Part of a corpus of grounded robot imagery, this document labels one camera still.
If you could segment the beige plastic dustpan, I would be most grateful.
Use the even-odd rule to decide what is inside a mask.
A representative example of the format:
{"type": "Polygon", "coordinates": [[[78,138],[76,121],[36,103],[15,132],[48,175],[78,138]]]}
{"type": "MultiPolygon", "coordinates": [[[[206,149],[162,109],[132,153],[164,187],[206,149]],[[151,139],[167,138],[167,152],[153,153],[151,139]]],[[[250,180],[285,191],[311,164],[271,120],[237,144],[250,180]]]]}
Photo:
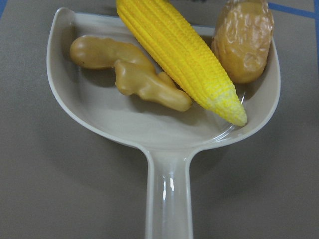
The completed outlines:
{"type": "Polygon", "coordinates": [[[145,237],[193,238],[190,163],[200,151],[250,137],[272,117],[281,87],[275,44],[270,46],[263,75],[236,87],[248,119],[244,127],[237,127],[197,104],[182,113],[123,96],[114,86],[112,70],[82,70],[71,62],[70,45],[81,35],[101,35],[136,44],[115,16],[58,9],[47,45],[48,81],[56,100],[82,126],[146,155],[145,237]]]}

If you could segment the tan toy ginger root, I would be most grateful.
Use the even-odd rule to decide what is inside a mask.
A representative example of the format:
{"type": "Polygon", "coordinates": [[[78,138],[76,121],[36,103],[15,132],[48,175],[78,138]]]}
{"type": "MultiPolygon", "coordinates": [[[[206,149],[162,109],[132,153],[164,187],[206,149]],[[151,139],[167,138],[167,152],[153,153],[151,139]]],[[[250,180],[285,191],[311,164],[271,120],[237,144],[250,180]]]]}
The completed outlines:
{"type": "Polygon", "coordinates": [[[69,52],[71,60],[82,68],[113,68],[115,85],[123,95],[137,95],[179,112],[192,106],[190,96],[180,90],[166,72],[158,73],[142,50],[131,43],[81,36],[72,42],[69,52]]]}

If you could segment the yellow toy corn cob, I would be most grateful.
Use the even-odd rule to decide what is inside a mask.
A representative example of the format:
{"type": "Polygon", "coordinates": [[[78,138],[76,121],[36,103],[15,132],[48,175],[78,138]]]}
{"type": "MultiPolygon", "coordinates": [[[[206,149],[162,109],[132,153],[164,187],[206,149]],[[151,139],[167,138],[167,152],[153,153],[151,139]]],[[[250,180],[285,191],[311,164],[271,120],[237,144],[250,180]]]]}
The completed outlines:
{"type": "Polygon", "coordinates": [[[140,45],[200,106],[231,124],[247,116],[209,46],[167,0],[118,0],[117,13],[140,45]]]}

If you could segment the brown toy potato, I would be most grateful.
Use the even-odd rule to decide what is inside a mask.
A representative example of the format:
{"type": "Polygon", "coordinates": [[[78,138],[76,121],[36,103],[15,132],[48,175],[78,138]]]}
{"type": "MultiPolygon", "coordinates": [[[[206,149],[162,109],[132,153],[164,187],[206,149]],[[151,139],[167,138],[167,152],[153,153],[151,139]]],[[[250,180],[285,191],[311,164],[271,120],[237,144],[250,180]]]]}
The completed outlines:
{"type": "Polygon", "coordinates": [[[257,80],[267,64],[273,15],[265,0],[229,0],[215,27],[211,49],[233,83],[257,80]]]}

